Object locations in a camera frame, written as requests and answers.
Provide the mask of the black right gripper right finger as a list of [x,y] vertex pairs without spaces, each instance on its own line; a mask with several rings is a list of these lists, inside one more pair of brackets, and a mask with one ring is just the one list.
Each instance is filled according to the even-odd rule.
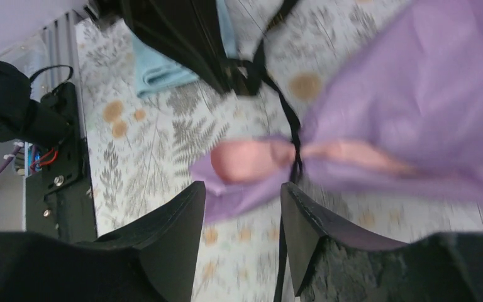
[[280,203],[302,301],[483,301],[483,232],[399,242],[348,221],[290,182]]

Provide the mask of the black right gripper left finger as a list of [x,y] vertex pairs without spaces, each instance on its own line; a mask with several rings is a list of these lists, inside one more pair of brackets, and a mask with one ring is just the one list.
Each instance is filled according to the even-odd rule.
[[93,242],[0,232],[0,301],[190,301],[205,197],[193,182]]

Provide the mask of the pink purple wrapping paper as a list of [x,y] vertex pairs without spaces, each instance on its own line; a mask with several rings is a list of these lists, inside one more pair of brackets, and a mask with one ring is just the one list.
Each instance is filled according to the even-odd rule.
[[205,220],[276,197],[296,154],[303,176],[339,192],[483,203],[483,1],[413,1],[278,136],[219,143],[192,167]]

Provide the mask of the black printed ribbon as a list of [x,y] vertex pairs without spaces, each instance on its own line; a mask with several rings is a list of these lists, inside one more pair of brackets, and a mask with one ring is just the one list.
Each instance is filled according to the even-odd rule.
[[287,17],[297,4],[296,0],[284,0],[276,14],[269,20],[265,31],[254,53],[253,59],[222,59],[221,68],[228,78],[230,88],[239,96],[254,96],[262,83],[273,89],[280,100],[280,105],[285,114],[291,130],[291,143],[294,146],[294,160],[290,164],[289,181],[296,183],[303,174],[303,164],[300,158],[300,139],[299,130],[301,127],[299,118],[291,105],[287,102],[282,91],[274,80],[270,77],[265,58],[265,39],[268,32],[276,26],[285,23]]

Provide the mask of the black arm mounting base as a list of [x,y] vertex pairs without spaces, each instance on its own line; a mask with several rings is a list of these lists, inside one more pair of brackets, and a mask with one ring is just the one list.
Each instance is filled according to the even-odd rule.
[[89,154],[78,101],[71,82],[43,97],[42,103],[61,114],[72,131],[59,145],[58,154],[50,154],[42,161],[41,171],[25,180],[26,230],[69,243],[97,239]]

